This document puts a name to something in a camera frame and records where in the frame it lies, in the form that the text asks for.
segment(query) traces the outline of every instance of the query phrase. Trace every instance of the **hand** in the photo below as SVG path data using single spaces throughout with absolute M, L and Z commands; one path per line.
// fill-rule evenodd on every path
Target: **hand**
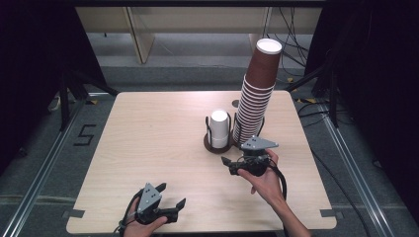
M 128 213 L 135 212 L 135 206 L 138 201 L 139 201 L 139 198 L 137 197 L 136 200 L 132 203 L 132 206 L 130 207 Z M 126 226 L 126 231 L 124 233 L 124 236 L 125 237 L 149 237 L 157 228 L 159 228 L 166 222 L 167 222 L 167 217 L 162 216 L 154 220 L 154 222 L 150 224 L 143 225 L 143 224 L 138 223 L 138 221 L 135 221 L 134 217 L 130 217 L 126 221 L 126 223 L 129 223 L 129 224 Z
M 272 150 L 266 149 L 271 159 L 278 164 L 278 155 Z M 251 194 L 258 194 L 272 207 L 277 216 L 287 227 L 290 236 L 309 237 L 308 229 L 293 214 L 293 211 L 287 205 L 280 186 L 280 180 L 271 168 L 267 168 L 265 174 L 260 177 L 253 176 L 249 172 L 239 169 L 237 173 L 252 184 Z
M 266 149 L 266 152 L 271 159 L 278 164 L 278 155 L 270 149 Z M 253 176 L 243 169 L 239 169 L 237 173 L 252 184 L 253 187 L 250 193 L 253 195 L 258 192 L 269 205 L 274 205 L 278 201 L 285 201 L 280 186 L 280 180 L 271 168 L 268 167 L 265 174 L 260 177 Z

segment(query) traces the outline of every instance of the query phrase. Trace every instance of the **brown paper cup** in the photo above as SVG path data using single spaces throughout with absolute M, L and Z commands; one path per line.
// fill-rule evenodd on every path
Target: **brown paper cup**
M 256 128 L 251 129 L 251 130 L 241 129 L 240 131 L 240 129 L 235 128 L 233 139 L 235 142 L 244 143 L 250 137 L 252 137 L 253 135 L 256 135 L 259 132 L 259 129 L 260 129 L 260 124 Z
M 252 86 L 246 80 L 246 74 L 245 74 L 244 79 L 243 79 L 243 87 L 245 87 L 248 91 L 253 92 L 255 94 L 265 95 L 265 94 L 271 93 L 274 90 L 275 84 L 268 88 L 258 88 L 258 87 Z
M 251 111 L 251 110 L 248 110 L 248 109 L 246 109 L 244 106 L 241 106 L 241 107 L 238 109 L 238 111 L 239 111 L 239 114 L 240 114 L 240 115 L 246 115 L 246 116 L 249 116 L 249 117 L 252 117 L 252 118 L 255 118 L 255 117 L 262 117 L 262 116 L 264 115 L 264 113 L 265 113 L 265 110 L 260 111 L 260 112 L 256 112 L 256 111 Z
M 246 72 L 246 81 L 250 85 L 261 89 L 275 85 L 282 48 L 276 40 L 258 40 Z

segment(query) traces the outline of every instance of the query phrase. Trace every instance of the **human hand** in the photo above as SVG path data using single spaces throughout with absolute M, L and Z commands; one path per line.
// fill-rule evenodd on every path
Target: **human hand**
M 132 203 L 132 206 L 129 208 L 128 213 L 135 212 L 136 203 L 139 201 L 137 197 L 135 201 Z M 166 216 L 161 216 L 154 220 L 152 223 L 143 225 L 140 224 L 138 221 L 134 219 L 134 216 L 131 216 L 126 223 L 129 223 L 126 226 L 126 230 L 124 232 L 124 237 L 149 237 L 156 229 L 162 226 L 164 223 L 167 222 Z
M 272 150 L 266 149 L 271 159 L 278 164 L 278 155 Z M 253 176 L 248 171 L 239 169 L 237 173 L 252 184 L 251 194 L 258 194 L 269 204 L 274 205 L 278 202 L 285 202 L 280 180 L 271 168 L 267 168 L 265 174 L 260 177 Z

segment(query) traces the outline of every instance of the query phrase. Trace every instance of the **paper cup rim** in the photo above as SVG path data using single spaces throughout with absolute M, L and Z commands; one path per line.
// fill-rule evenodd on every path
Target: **paper cup rim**
M 244 114 L 250 115 L 251 117 L 258 117 L 258 116 L 262 116 L 265 113 L 265 110 L 252 112 L 252 111 L 249 111 L 249 109 L 247 109 L 243 106 L 243 107 L 238 108 L 238 113 L 239 114 L 244 113 Z
M 256 47 L 263 53 L 275 55 L 282 51 L 283 46 L 274 39 L 259 39 Z
M 244 121 L 245 119 L 247 119 L 248 121 L 260 121 L 263 115 L 252 117 L 249 115 L 245 115 L 245 113 L 240 113 L 238 117 L 241 119 L 241 121 Z
M 257 120 L 257 119 L 262 118 L 263 116 L 264 116 L 264 113 L 260 113 L 258 115 L 255 115 L 255 114 L 249 114 L 249 113 L 246 113 L 246 112 L 243 112 L 243 111 L 240 111 L 239 115 L 238 115 L 238 117 L 240 117 L 241 119 L 247 118 L 247 119 L 251 119 L 251 120 Z
M 239 132 L 240 132 L 240 134 L 244 134 L 244 135 L 254 135 L 254 133 L 257 132 L 257 129 L 253 129 L 253 130 L 250 130 L 250 131 L 245 131 L 245 130 L 244 131 L 243 130 L 239 131 L 239 129 L 237 128 L 237 129 L 234 130 L 234 135 L 238 136 Z
M 212 138 L 212 142 L 210 142 L 210 138 L 209 138 L 209 145 L 211 144 L 213 148 L 219 149 L 219 148 L 225 147 L 226 145 L 228 145 L 228 135 L 222 139 Z
M 267 97 L 269 98 L 269 97 L 271 97 L 271 96 L 272 96 L 272 90 L 270 90 L 270 91 L 269 91 L 269 92 L 267 92 L 267 93 L 256 93 L 256 92 L 251 91 L 251 90 L 247 87 L 247 85 L 246 85 L 246 84 L 243 84 L 243 87 L 242 87 L 241 91 L 242 91 L 243 93 L 250 94 L 251 96 L 254 96 L 254 97 L 261 97 L 262 99 L 265 99 L 265 98 L 267 98 Z
M 213 119 L 213 118 L 212 118 L 212 115 L 213 115 L 214 113 L 216 113 L 216 112 L 223 112 L 223 113 L 225 113 L 225 118 L 223 118 L 223 120 Z M 215 110 L 213 110 L 213 111 L 211 112 L 211 114 L 210 114 L 210 119 L 211 119 L 211 120 L 213 120 L 213 121 L 217 121 L 217 122 L 220 122 L 220 121 L 225 121 L 226 119 L 228 119 L 228 112 L 227 112 L 226 110 L 223 110 L 223 109 L 215 109 Z
M 215 141 L 222 141 L 222 140 L 225 140 L 225 139 L 227 139 L 228 138 L 228 135 L 227 136 L 225 136 L 225 137 L 223 137 L 223 138 L 214 138 L 214 137 L 212 137 L 211 139 L 212 140 L 215 140 Z
M 252 105 L 255 105 L 255 106 L 264 106 L 264 107 L 266 105 L 268 105 L 268 103 L 269 103 L 269 98 L 268 98 L 268 100 L 264 100 L 262 102 L 258 102 L 256 100 L 252 100 L 251 98 L 248 98 L 246 95 L 241 95 L 241 99 L 240 100 L 243 100 L 246 103 L 251 103 Z
M 240 126 L 247 127 L 247 128 L 253 128 L 253 127 L 258 126 L 262 122 L 263 117 L 260 117 L 258 119 L 238 117 L 237 119 L 240 122 Z
M 249 82 L 247 82 L 247 80 L 246 80 L 246 74 L 244 74 L 244 83 L 246 83 L 246 85 L 248 85 L 250 88 L 252 88 L 253 90 L 258 90 L 258 91 L 272 91 L 273 89 L 274 89 L 274 87 L 275 87 L 275 84 L 276 83 L 274 83 L 274 85 L 273 86 L 271 86 L 271 87 L 267 87 L 267 88 L 259 88 L 259 87 L 255 87 L 255 86 L 252 86 L 252 85 L 250 85 L 250 83 Z
M 240 121 L 240 124 L 241 124 L 240 127 L 242 129 L 245 129 L 245 130 L 256 129 L 262 123 L 262 119 L 255 120 L 255 121 L 245 120 L 245 122 L 243 122 L 242 118 L 240 118 L 239 121 Z
M 266 100 L 268 100 L 269 101 L 269 99 L 271 98 L 271 93 L 269 93 L 267 96 L 261 96 L 261 97 L 258 97 L 258 96 L 254 96 L 254 95 L 252 95 L 248 90 L 246 90 L 246 89 L 244 89 L 244 90 L 242 90 L 242 94 L 244 94 L 244 95 L 246 95 L 246 96 L 248 96 L 248 97 L 250 97 L 251 99 L 254 99 L 254 100 L 263 100 L 263 101 L 266 101 Z
M 258 107 L 258 108 L 252 108 L 251 106 L 252 106 L 252 104 L 246 104 L 246 103 L 239 104 L 239 108 L 244 107 L 245 110 L 256 113 L 256 114 L 264 113 L 266 108 L 268 107 L 268 104 L 264 107 Z
M 243 140 L 248 140 L 252 135 L 256 135 L 257 131 L 255 132 L 248 132 L 248 133 L 243 133 L 240 132 L 240 138 L 242 138 Z M 238 139 L 238 130 L 233 134 L 234 139 Z

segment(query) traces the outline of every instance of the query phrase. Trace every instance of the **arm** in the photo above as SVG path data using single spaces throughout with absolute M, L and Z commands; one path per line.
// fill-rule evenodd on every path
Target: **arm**
M 272 150 L 266 150 L 271 159 L 278 164 L 278 155 Z M 268 168 L 261 177 L 256 177 L 245 170 L 238 170 L 238 174 L 252 184 L 251 194 L 258 194 L 272 207 L 277 216 L 283 221 L 291 236 L 311 236 L 308 229 L 299 221 L 283 197 L 280 181 L 275 172 Z

